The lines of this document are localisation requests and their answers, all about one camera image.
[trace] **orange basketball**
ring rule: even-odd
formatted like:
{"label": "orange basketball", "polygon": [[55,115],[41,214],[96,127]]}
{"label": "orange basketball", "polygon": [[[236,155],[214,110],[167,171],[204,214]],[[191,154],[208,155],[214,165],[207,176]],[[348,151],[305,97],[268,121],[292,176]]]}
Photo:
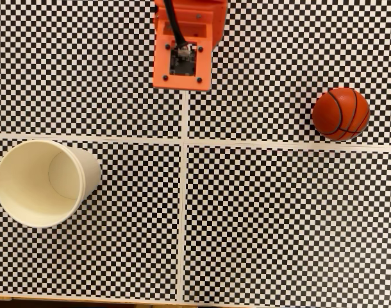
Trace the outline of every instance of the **orange basketball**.
{"label": "orange basketball", "polygon": [[325,138],[345,141],[366,129],[369,114],[369,104],[361,94],[353,89],[338,88],[318,99],[312,111],[312,120]]}

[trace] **black and white checkerboard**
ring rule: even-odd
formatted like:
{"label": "black and white checkerboard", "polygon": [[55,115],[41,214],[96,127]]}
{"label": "black and white checkerboard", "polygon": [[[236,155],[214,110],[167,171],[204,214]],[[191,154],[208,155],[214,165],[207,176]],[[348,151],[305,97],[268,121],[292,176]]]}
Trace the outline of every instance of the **black and white checkerboard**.
{"label": "black and white checkerboard", "polygon": [[101,184],[53,228],[0,206],[0,293],[175,300],[180,146],[61,143],[95,154]]}
{"label": "black and white checkerboard", "polygon": [[190,97],[189,136],[324,142],[311,109],[351,87],[371,110],[351,142],[391,144],[391,1],[332,2],[343,1],[231,0],[212,91]]}
{"label": "black and white checkerboard", "polygon": [[0,132],[179,136],[181,94],[151,85],[150,0],[19,2],[0,4]]}
{"label": "black and white checkerboard", "polygon": [[[229,0],[187,93],[152,88],[152,0],[0,1],[0,159],[40,136],[103,169],[57,227],[0,206],[0,295],[391,307],[391,1],[345,3]],[[312,150],[333,87],[369,128]]]}
{"label": "black and white checkerboard", "polygon": [[390,307],[391,154],[191,147],[185,300]]}

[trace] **table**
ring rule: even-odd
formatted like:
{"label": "table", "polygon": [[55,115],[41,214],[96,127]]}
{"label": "table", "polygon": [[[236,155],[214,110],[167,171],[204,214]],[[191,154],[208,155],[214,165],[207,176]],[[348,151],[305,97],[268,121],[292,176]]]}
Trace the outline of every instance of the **table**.
{"label": "table", "polygon": [[[391,307],[391,3],[231,0],[209,93],[152,88],[153,12],[0,1],[0,159],[49,139],[103,170],[57,227],[0,206],[0,296]],[[370,103],[349,142],[312,124],[333,87]]]}

